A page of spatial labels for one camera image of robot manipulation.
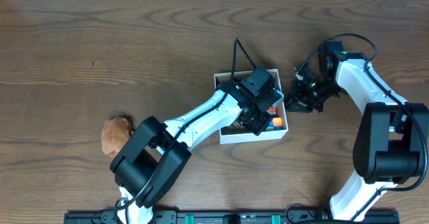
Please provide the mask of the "brown plush hamster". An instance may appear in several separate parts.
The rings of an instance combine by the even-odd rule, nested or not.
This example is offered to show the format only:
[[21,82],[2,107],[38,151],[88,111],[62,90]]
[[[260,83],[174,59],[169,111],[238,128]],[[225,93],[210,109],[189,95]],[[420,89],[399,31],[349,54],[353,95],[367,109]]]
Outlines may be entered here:
[[116,117],[105,121],[101,133],[101,147],[105,155],[114,158],[131,137],[133,130],[127,118]]

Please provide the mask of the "multicoloured puzzle cube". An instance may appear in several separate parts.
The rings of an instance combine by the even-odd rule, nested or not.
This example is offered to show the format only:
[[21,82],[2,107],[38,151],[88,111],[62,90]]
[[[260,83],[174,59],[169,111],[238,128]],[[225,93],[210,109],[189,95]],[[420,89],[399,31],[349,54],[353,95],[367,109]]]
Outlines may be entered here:
[[269,123],[266,131],[280,131],[280,130],[283,130],[283,129],[284,129],[284,127],[283,127],[282,118],[281,117],[274,117],[270,121],[270,123]]

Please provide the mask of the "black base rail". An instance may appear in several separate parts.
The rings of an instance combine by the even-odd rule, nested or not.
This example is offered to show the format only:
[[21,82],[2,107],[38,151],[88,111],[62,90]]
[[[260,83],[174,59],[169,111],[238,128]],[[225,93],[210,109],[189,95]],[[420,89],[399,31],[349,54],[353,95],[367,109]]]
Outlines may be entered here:
[[[95,212],[69,212],[64,224],[115,224],[121,223],[115,209]],[[288,223],[335,223],[322,209],[294,207],[274,212],[182,212],[156,211],[149,224],[288,224]]]

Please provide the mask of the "white open cardboard box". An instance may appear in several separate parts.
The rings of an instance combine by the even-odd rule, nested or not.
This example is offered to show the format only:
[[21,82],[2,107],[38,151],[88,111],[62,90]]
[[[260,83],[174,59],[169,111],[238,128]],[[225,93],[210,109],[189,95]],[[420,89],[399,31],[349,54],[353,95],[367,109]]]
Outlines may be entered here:
[[[282,92],[281,81],[278,69],[268,69],[268,72],[275,78],[276,87],[279,91]],[[252,70],[236,72],[235,77],[248,77],[251,74]],[[216,73],[214,74],[214,85],[215,88],[223,81],[229,80],[231,73]],[[284,103],[280,103],[277,106],[276,114],[274,117],[279,117],[282,119],[282,128],[280,127],[267,127],[267,130],[262,131],[259,135],[255,135],[252,132],[248,131],[244,127],[234,127],[230,125],[228,127],[223,127],[219,130],[220,144],[238,144],[246,142],[257,142],[265,140],[275,140],[282,139],[288,132],[288,120],[286,117],[286,109]]]

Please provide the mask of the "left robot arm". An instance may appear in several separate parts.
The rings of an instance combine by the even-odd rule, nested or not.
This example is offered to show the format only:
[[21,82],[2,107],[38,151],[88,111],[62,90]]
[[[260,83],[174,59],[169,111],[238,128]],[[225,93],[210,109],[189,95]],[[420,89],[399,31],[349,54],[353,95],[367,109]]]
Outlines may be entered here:
[[171,189],[194,147],[236,121],[259,135],[273,118],[267,109],[283,98],[272,74],[257,67],[246,78],[221,82],[208,101],[180,117],[142,121],[110,165],[121,192],[119,220],[149,223],[152,207]]

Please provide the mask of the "red toy truck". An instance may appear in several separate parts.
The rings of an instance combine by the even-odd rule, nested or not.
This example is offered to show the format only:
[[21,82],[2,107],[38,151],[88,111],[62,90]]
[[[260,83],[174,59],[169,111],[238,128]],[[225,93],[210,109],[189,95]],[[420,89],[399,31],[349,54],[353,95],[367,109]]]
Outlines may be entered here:
[[269,107],[266,110],[270,115],[276,115],[277,114],[277,108],[276,107]]

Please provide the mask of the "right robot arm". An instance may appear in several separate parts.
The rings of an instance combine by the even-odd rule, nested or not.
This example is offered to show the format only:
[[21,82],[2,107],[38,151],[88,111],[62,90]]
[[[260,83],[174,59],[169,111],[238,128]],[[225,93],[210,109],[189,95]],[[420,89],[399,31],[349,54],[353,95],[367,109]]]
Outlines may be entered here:
[[428,108],[398,95],[375,72],[371,58],[344,50],[340,41],[319,44],[320,78],[304,62],[285,100],[289,112],[321,112],[344,93],[362,114],[353,147],[354,171],[329,200],[329,219],[361,222],[387,192],[418,187],[428,171]]

